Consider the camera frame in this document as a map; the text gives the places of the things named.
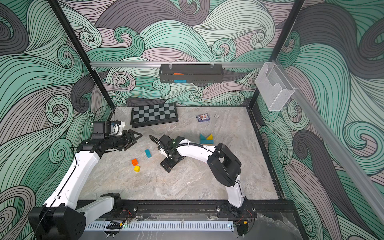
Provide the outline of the teal small block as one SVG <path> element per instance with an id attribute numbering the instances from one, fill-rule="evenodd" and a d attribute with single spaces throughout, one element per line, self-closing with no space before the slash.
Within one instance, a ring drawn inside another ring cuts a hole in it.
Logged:
<path id="1" fill-rule="evenodd" d="M 145 153 L 146 153 L 147 158 L 151 158 L 152 157 L 152 154 L 151 154 L 150 150 L 146 149 Z"/>

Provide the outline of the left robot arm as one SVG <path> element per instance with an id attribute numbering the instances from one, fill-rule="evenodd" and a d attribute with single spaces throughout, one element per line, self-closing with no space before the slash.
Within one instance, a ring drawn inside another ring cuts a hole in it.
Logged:
<path id="1" fill-rule="evenodd" d="M 59 186 L 42 207 L 33 208 L 28 221 L 38 240 L 78 240 L 85 228 L 99 217 L 123 209 L 119 194 L 104 194 L 92 203 L 77 208 L 80 193 L 93 168 L 110 150 L 127 150 L 143 135 L 124 130 L 105 136 L 92 134 L 76 149 L 73 163 Z"/>

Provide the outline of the teal long block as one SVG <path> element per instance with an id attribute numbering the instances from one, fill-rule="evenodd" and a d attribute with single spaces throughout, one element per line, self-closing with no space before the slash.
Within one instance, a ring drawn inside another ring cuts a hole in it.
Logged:
<path id="1" fill-rule="evenodd" d="M 214 141 L 213 140 L 200 140 L 200 144 L 202 144 L 202 145 L 213 145 Z"/>

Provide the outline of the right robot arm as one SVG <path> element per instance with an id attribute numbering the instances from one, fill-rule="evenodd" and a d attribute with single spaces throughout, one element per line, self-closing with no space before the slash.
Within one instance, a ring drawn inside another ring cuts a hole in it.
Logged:
<path id="1" fill-rule="evenodd" d="M 236 209 L 242 207 L 246 199 L 241 190 L 242 163 L 226 145 L 207 146 L 183 137 L 171 139 L 165 135 L 155 142 L 165 157 L 160 165 L 167 173 L 186 157 L 206 163 L 215 179 L 226 187 L 229 204 Z"/>

